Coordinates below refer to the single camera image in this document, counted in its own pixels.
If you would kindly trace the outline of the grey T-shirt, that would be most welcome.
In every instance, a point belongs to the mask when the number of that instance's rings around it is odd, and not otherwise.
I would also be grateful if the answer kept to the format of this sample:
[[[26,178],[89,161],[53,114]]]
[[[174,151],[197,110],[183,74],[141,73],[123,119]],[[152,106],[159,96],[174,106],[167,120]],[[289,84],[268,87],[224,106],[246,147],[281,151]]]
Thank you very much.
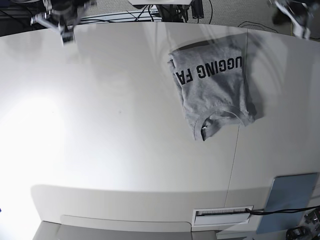
[[[168,54],[184,117],[196,141],[222,127],[255,122],[245,79],[247,34],[191,43]]]

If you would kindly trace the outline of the blue-grey tablet board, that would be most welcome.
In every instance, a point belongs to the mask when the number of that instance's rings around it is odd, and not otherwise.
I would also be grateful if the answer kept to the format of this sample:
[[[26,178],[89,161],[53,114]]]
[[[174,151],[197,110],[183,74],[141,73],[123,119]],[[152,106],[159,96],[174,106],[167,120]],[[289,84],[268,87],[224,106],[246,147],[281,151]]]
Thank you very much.
[[[318,173],[284,175],[274,178],[264,207],[265,212],[306,208],[310,202]],[[256,234],[279,232],[296,227],[303,213],[274,213],[262,216]]]

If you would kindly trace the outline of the black device bottom right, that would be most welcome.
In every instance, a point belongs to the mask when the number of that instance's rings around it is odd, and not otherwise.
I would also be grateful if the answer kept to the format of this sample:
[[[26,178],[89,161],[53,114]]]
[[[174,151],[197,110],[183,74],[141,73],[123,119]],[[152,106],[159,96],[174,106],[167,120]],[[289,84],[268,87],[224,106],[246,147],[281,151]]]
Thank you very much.
[[[310,230],[304,226],[290,228],[286,231],[286,240],[305,240],[310,236]]]

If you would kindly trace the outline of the white base mount top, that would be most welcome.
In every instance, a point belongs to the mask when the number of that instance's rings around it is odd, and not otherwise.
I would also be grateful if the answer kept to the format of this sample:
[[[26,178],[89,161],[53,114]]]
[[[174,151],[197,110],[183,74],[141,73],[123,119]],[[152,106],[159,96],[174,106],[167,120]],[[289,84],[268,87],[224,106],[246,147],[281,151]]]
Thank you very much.
[[[132,5],[190,5],[192,0],[128,0]]]

